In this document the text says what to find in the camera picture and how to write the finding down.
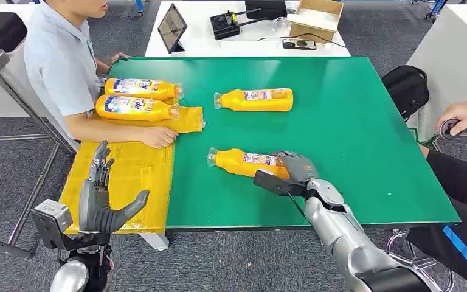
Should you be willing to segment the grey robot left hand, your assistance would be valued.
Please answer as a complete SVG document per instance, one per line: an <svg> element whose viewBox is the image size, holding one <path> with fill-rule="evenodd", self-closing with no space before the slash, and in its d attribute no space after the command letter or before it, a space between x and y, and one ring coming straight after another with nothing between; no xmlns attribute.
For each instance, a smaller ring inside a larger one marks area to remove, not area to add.
<svg viewBox="0 0 467 292"><path fill-rule="evenodd" d="M80 232L111 234L147 205L150 191L141 190L135 200L122 209L111 208L108 184L114 159L108 159L109 154L108 141L104 140L92 157L88 178L83 181L78 208Z"/></svg>

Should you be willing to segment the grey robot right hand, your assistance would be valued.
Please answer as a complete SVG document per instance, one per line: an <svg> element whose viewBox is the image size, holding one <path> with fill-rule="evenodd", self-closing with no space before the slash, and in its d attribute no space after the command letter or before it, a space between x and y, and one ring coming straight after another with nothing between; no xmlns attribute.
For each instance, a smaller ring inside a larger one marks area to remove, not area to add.
<svg viewBox="0 0 467 292"><path fill-rule="evenodd" d="M283 150L271 153L278 157L285 166L289 178L295 183L307 185L312 179L319 179L319 173L311 160L304 155Z"/></svg>

